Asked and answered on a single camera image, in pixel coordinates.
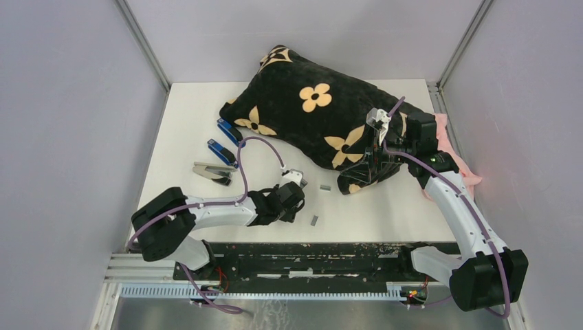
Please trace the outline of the grey beige stapler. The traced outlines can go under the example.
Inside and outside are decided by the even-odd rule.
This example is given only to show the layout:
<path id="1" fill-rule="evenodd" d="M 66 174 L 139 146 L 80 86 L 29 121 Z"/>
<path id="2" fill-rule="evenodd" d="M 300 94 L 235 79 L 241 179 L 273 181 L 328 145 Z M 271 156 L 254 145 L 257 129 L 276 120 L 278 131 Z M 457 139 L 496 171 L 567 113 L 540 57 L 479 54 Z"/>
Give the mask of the grey beige stapler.
<path id="1" fill-rule="evenodd" d="M 216 184 L 229 186 L 232 183 L 232 175 L 237 169 L 227 165 L 194 162 L 192 171 Z"/>

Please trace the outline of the blue stapler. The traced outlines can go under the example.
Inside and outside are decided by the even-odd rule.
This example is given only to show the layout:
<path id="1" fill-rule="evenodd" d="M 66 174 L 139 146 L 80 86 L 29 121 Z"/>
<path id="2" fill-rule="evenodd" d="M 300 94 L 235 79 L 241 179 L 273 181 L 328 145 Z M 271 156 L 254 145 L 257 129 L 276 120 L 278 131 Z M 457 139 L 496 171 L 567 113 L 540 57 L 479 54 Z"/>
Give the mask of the blue stapler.
<path id="1" fill-rule="evenodd" d="M 214 139 L 207 141 L 207 147 L 227 166 L 238 168 L 239 164 L 236 155 L 216 142 Z"/>
<path id="2" fill-rule="evenodd" d="M 217 127 L 235 146 L 246 146 L 242 133 L 223 118 L 217 120 Z"/>

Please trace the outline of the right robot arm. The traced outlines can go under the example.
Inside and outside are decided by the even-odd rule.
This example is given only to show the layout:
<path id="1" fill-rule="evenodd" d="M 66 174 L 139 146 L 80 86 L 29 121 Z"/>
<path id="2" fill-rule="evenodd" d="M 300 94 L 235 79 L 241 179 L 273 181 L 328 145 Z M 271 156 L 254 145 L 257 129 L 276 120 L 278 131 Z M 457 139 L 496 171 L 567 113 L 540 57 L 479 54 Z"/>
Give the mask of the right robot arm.
<path id="1" fill-rule="evenodd" d="M 450 290 L 463 311 L 503 306 L 508 318 L 518 301 L 529 261 L 522 250 L 511 250 L 488 224 L 471 200 L 453 156 L 439 148 L 437 122 L 431 113 L 404 115 L 373 108 L 366 116 L 371 133 L 360 137 L 364 158 L 342 171 L 342 176 L 371 183 L 391 165 L 407 164 L 409 173 L 433 200 L 460 251 L 458 258 L 428 243 L 411 243 L 399 251 L 398 274 L 413 281 L 422 274 Z"/>

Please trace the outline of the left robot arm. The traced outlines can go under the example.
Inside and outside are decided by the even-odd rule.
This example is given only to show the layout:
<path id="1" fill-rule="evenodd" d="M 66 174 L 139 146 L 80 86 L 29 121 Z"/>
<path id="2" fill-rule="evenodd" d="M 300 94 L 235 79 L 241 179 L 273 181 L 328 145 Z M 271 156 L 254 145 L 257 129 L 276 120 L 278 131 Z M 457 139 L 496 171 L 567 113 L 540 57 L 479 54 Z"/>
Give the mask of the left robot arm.
<path id="1" fill-rule="evenodd" d="M 302 187 L 292 181 L 240 197 L 214 199 L 189 197 L 172 187 L 132 215 L 134 234 L 129 243 L 137 243 L 146 262 L 174 261 L 206 280 L 215 274 L 217 263 L 210 244 L 191 237 L 192 231 L 291 223 L 304 204 Z"/>

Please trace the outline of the pink cloth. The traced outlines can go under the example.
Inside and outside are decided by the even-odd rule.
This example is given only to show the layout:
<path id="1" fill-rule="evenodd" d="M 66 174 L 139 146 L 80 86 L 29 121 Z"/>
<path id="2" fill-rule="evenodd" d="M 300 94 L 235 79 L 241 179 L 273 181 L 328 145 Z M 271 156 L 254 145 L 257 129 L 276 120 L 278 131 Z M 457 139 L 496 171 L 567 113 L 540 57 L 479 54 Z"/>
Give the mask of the pink cloth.
<path id="1" fill-rule="evenodd" d="M 469 192 L 470 199 L 474 201 L 474 188 L 482 182 L 482 177 L 475 175 L 465 161 L 454 150 L 447 133 L 448 117 L 446 114 L 434 113 L 436 122 L 436 138 L 438 141 L 438 150 L 449 153 L 456 165 L 459 167 L 459 172 L 463 178 L 463 183 Z"/>

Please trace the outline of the black pillow with beige flowers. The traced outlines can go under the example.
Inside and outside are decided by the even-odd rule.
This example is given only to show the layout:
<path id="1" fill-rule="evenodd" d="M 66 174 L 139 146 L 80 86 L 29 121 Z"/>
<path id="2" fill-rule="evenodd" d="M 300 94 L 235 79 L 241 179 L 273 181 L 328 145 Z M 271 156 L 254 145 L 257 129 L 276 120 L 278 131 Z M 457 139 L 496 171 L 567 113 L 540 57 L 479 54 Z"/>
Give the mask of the black pillow with beige flowers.
<path id="1" fill-rule="evenodd" d="M 274 46 L 260 61 L 246 89 L 219 111 L 225 121 L 282 140 L 317 166 L 341 172 L 361 162 L 375 132 L 366 124 L 372 108 L 396 108 L 388 143 L 404 135 L 402 120 L 420 109 L 364 80 L 324 67 L 294 50 Z M 340 184 L 343 195 L 380 183 Z"/>

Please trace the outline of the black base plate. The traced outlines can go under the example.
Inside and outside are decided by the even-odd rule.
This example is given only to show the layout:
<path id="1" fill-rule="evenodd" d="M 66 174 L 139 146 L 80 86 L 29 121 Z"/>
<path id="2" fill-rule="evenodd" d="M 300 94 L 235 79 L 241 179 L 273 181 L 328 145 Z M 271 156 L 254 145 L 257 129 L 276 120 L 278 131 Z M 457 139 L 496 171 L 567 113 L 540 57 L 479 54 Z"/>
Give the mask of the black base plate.
<path id="1" fill-rule="evenodd" d="M 368 294 L 389 285 L 449 296 L 437 280 L 407 270 L 409 243 L 211 243 L 214 258 L 191 273 L 229 294 Z"/>

